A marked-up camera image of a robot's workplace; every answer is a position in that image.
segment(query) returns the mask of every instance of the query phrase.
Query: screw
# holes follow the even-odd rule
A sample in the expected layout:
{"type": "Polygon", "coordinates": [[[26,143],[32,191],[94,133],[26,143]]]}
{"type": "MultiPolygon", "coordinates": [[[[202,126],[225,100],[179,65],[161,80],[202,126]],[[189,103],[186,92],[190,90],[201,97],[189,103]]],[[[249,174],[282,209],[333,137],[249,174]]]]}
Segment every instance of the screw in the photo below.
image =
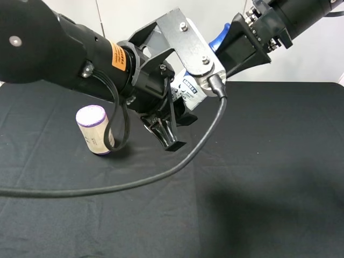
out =
{"type": "Polygon", "coordinates": [[[135,96],[131,96],[129,99],[127,99],[126,104],[127,106],[130,106],[134,101],[136,100],[135,96]]]}
{"type": "Polygon", "coordinates": [[[180,23],[179,28],[181,31],[187,31],[188,30],[188,26],[185,22],[180,23]]]}
{"type": "Polygon", "coordinates": [[[210,60],[209,60],[209,58],[206,55],[202,56],[202,63],[204,65],[207,65],[209,62],[210,62],[210,60]]]}
{"type": "Polygon", "coordinates": [[[252,24],[252,20],[251,20],[250,17],[247,17],[247,18],[245,19],[245,22],[248,24],[248,26],[251,26],[251,24],[252,24]]]}
{"type": "Polygon", "coordinates": [[[94,66],[91,62],[87,61],[83,71],[82,71],[82,77],[88,78],[92,75],[92,72],[94,70],[94,66]]]}
{"type": "Polygon", "coordinates": [[[161,71],[166,71],[166,66],[165,66],[164,64],[161,64],[161,65],[160,65],[160,70],[161,70],[161,71]]]}
{"type": "Polygon", "coordinates": [[[14,47],[20,47],[23,44],[21,38],[18,36],[11,36],[9,40],[11,45],[14,47]]]}

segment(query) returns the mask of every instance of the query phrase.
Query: cylindrical can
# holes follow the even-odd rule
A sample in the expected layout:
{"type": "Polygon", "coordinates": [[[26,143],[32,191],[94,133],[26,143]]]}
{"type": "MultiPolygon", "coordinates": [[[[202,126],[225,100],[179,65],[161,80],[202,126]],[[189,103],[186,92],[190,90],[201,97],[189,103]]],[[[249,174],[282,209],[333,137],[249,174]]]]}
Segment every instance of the cylindrical can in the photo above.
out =
{"type": "MultiPolygon", "coordinates": [[[[109,123],[104,108],[98,105],[83,107],[76,114],[76,122],[90,151],[98,155],[105,155],[110,152],[104,143],[105,128],[109,123]]],[[[109,141],[111,145],[114,145],[111,130],[109,141]]]]}

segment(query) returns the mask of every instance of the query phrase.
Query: white background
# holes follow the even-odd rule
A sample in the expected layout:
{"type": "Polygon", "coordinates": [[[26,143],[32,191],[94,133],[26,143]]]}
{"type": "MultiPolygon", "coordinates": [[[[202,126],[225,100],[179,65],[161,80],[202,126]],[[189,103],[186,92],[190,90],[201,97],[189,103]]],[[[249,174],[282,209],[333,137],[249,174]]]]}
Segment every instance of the white background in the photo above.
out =
{"type": "MultiPolygon", "coordinates": [[[[96,0],[44,0],[53,10],[102,34],[96,0]]],[[[98,0],[106,37],[114,42],[127,39],[135,30],[175,7],[211,41],[243,11],[245,0],[98,0]]],[[[248,0],[247,9],[252,6],[248,0]]],[[[271,53],[272,64],[251,68],[235,76],[237,81],[338,82],[344,72],[344,17],[324,18],[294,40],[294,46],[271,53]]],[[[174,62],[175,70],[181,66],[174,62]]]]}

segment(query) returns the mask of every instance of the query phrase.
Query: black cable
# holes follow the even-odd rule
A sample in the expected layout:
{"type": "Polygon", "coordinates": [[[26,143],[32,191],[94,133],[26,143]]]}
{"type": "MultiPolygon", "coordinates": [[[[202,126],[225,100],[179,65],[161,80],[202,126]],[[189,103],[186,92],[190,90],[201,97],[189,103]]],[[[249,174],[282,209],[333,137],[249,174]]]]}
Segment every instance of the black cable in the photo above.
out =
{"type": "Polygon", "coordinates": [[[120,145],[118,147],[112,146],[109,140],[109,134],[110,134],[110,129],[111,129],[111,125],[112,122],[116,116],[118,107],[119,107],[119,94],[117,91],[117,88],[114,84],[114,82],[102,71],[99,70],[95,70],[92,74],[92,76],[96,79],[98,79],[99,81],[101,81],[103,84],[106,85],[106,87],[110,90],[112,97],[113,97],[113,102],[114,102],[114,111],[113,114],[111,116],[111,118],[109,119],[109,123],[107,124],[106,128],[105,128],[105,132],[104,132],[104,144],[107,147],[108,150],[112,151],[112,152],[117,152],[121,149],[123,149],[129,139],[129,134],[130,134],[130,118],[129,118],[129,113],[128,113],[128,108],[127,108],[127,104],[124,101],[123,104],[123,116],[124,116],[124,136],[123,136],[123,140],[121,141],[120,145]]]}
{"type": "Polygon", "coordinates": [[[341,17],[344,16],[344,11],[341,12],[329,12],[325,17],[341,17]]]}
{"type": "Polygon", "coordinates": [[[221,118],[223,117],[226,106],[227,106],[227,97],[224,94],[225,86],[220,80],[214,80],[213,89],[221,88],[222,93],[220,94],[220,107],[217,111],[216,117],[209,129],[206,131],[204,136],[201,138],[197,146],[189,153],[184,160],[182,160],[175,167],[162,172],[158,175],[151,176],[142,180],[138,180],[131,183],[113,185],[109,187],[93,188],[93,189],[80,189],[80,190],[30,190],[30,189],[15,189],[15,188],[0,188],[0,196],[3,197],[12,197],[12,198],[75,198],[75,197],[84,197],[84,196],[94,196],[94,195],[103,195],[110,194],[113,192],[119,192],[129,189],[134,189],[142,187],[144,185],[152,184],[157,181],[163,180],[167,177],[173,176],[181,169],[183,169],[190,161],[199,153],[199,151],[204,147],[206,142],[209,140],[211,134],[215,131],[218,126],[221,118]]]}

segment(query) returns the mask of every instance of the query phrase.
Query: cable connector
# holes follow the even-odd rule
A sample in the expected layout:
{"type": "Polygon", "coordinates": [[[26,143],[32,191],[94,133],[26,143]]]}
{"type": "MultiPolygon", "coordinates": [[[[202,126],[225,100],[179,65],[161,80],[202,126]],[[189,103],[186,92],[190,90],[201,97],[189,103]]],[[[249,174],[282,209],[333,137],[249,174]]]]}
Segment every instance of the cable connector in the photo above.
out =
{"type": "Polygon", "coordinates": [[[208,82],[210,88],[219,97],[219,99],[227,98],[226,85],[223,84],[218,74],[209,77],[208,82]]]}

